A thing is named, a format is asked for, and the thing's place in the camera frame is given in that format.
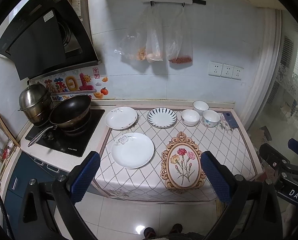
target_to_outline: power socket panel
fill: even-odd
[[[223,64],[221,76],[225,78],[232,78],[234,66]]]
[[[243,68],[241,68],[241,67],[234,67],[233,68],[232,79],[241,80],[242,74],[243,74]]]
[[[222,63],[217,63],[217,62],[209,62],[209,70],[208,74],[210,76],[217,76],[219,77],[221,75],[223,64]]]

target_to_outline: floral mirror frame print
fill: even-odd
[[[173,137],[162,153],[160,176],[172,192],[181,194],[203,186],[206,176],[201,169],[201,151],[183,132]]]

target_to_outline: smartphone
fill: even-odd
[[[227,120],[230,128],[238,128],[238,123],[236,122],[236,120],[234,119],[234,117],[232,116],[231,112],[223,112],[222,113],[223,116],[225,117],[225,119]]]

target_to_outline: pan handle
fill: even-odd
[[[42,135],[43,135],[46,131],[48,131],[48,130],[50,130],[50,129],[52,129],[52,128],[56,129],[57,127],[58,127],[58,126],[56,126],[56,125],[52,125],[52,126],[47,127],[46,129],[42,130],[42,131],[41,131],[40,133],[38,133],[35,137],[33,137],[33,139],[30,141],[30,143],[28,143],[28,147],[30,147],[31,145],[35,144],[35,143],[42,137]]]

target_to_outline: door frame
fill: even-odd
[[[269,8],[263,8],[263,10],[265,26],[259,65],[246,103],[239,115],[239,119],[246,130],[264,106],[265,99],[273,86],[272,81],[278,66],[281,45],[282,12]]]

